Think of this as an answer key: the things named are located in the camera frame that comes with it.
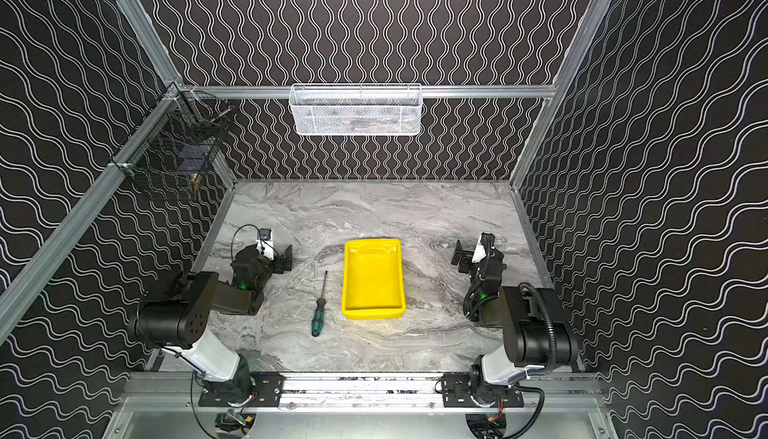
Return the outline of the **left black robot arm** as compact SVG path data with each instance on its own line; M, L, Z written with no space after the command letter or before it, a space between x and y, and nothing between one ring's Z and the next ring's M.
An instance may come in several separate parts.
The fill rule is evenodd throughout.
M293 251L268 256L253 244L233 256L230 283L219 274L182 273L165 296L139 306L133 334L142 343L165 351L193 370L193 394L202 407L276 407L285 378L279 373L253 373L247 359L230 349L208 328L210 313L254 316L265 300L264 289L275 274L292 270Z

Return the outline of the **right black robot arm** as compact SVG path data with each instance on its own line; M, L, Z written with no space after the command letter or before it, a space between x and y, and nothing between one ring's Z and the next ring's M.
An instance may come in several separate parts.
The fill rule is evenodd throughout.
M472 250L457 241L451 264L470 280L462 302L464 317L499 330L502 343L478 356L467 373L443 375L445 407L520 407L523 381L577 365L578 341L555 291L529 282L504 286L506 264L494 235L483 233Z

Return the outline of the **green handled screwdriver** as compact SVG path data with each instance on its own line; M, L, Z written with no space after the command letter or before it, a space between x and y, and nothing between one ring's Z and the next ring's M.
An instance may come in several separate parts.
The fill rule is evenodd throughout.
M326 295L327 279L328 279L328 271L325 271L323 275L321 293L316 300L316 306L315 306L315 310L314 310L313 318L311 322L312 337L319 337L324 327L325 305L326 305L325 295Z

